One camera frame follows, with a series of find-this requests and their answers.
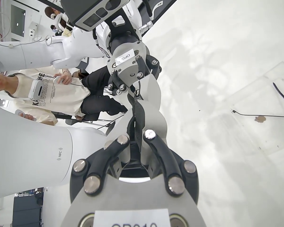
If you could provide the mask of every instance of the white label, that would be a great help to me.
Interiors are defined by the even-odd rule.
[[[96,211],[93,227],[170,227],[168,209]]]
[[[130,51],[127,51],[125,54],[120,55],[118,58],[116,58],[116,65],[118,66],[119,64],[129,60],[130,58],[134,57],[135,53],[133,51],[133,49],[131,49]]]

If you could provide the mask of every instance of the camera lens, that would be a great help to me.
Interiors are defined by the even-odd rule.
[[[83,23],[87,25],[88,27],[92,27],[95,25],[98,21],[100,21],[100,17],[96,14],[92,14],[89,18],[87,18]]]
[[[121,3],[121,0],[109,0],[105,5],[106,10],[111,11],[116,9]]]
[[[96,11],[96,14],[98,16],[100,16],[101,18],[103,18],[104,16],[106,16],[108,13],[104,8],[100,8]]]

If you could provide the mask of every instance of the vr headset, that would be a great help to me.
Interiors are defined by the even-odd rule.
[[[24,75],[26,77],[29,77],[32,79],[32,84],[31,84],[31,89],[28,93],[27,98],[18,98],[18,99],[22,99],[22,100],[39,100],[41,97],[41,91],[44,87],[44,83],[41,80],[35,80],[33,77],[30,77],[28,75],[25,74],[21,74],[21,73],[15,73],[15,74],[11,74],[8,77],[15,77],[16,75]],[[5,91],[10,97],[15,98],[14,96],[12,96],[9,92]]]

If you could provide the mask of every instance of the handheld controller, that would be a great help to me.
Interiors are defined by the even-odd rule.
[[[60,83],[58,83],[58,80],[59,80],[59,79],[60,79],[60,76],[57,76],[56,78],[54,78],[53,83],[54,83],[54,84],[62,84],[62,85],[63,85],[62,82],[63,82],[64,79],[61,79]]]
[[[25,116],[25,113],[24,112],[22,112],[21,110],[19,110],[19,109],[17,109],[16,111],[15,111],[15,114],[16,115],[18,115],[18,116],[21,116],[21,114],[23,114],[23,116],[21,116],[21,117],[24,117]]]

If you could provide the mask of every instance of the black pants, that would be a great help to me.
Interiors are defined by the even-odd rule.
[[[125,106],[122,106],[109,96],[103,95],[104,87],[107,87],[110,76],[105,66],[81,80],[83,86],[90,90],[90,95],[83,100],[81,105],[81,112],[85,114],[83,120],[97,120],[100,112],[116,115],[120,112],[124,113],[127,111]]]

